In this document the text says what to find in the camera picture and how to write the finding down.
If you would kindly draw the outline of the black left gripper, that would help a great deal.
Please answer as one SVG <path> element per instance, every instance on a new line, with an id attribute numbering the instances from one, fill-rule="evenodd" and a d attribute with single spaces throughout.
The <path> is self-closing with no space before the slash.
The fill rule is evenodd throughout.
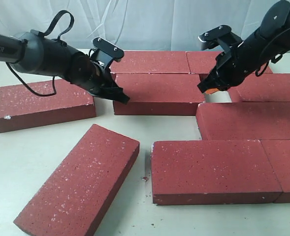
<path id="1" fill-rule="evenodd" d="M 116 84 L 110 70 L 102 68 L 91 60 L 90 63 L 91 75 L 85 89 L 93 96 L 127 104 L 130 97 Z"/>

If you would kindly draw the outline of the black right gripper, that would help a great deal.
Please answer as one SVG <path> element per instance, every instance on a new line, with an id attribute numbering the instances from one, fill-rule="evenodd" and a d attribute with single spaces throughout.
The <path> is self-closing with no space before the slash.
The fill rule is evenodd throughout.
<path id="1" fill-rule="evenodd" d="M 263 64 L 260 61 L 261 47 L 243 41 L 227 53 L 216 57 L 216 65 L 208 77 L 200 77 L 197 85 L 201 93 L 208 95 L 226 91 L 240 85 L 247 76 Z"/>

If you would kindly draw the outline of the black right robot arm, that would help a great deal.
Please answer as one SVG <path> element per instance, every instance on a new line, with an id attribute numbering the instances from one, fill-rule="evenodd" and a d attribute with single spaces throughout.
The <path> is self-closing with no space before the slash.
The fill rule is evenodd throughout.
<path id="1" fill-rule="evenodd" d="M 246 39 L 234 34 L 228 25 L 213 28 L 198 39 L 202 50 L 217 46 L 223 49 L 198 89 L 206 94 L 227 91 L 252 73 L 261 76 L 270 62 L 277 63 L 290 51 L 290 2 L 280 0 L 272 5 L 260 26 Z"/>

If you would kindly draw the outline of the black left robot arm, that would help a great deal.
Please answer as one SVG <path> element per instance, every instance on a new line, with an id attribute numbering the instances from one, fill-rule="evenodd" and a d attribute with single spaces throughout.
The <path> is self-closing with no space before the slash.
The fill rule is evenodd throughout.
<path id="1" fill-rule="evenodd" d="M 124 57 L 124 51 L 101 37 L 92 43 L 94 48 L 87 55 L 36 30 L 17 37 L 0 34 L 0 61 L 8 63 L 14 73 L 58 76 L 94 97 L 127 104 L 130 98 L 116 84 L 109 68 Z"/>

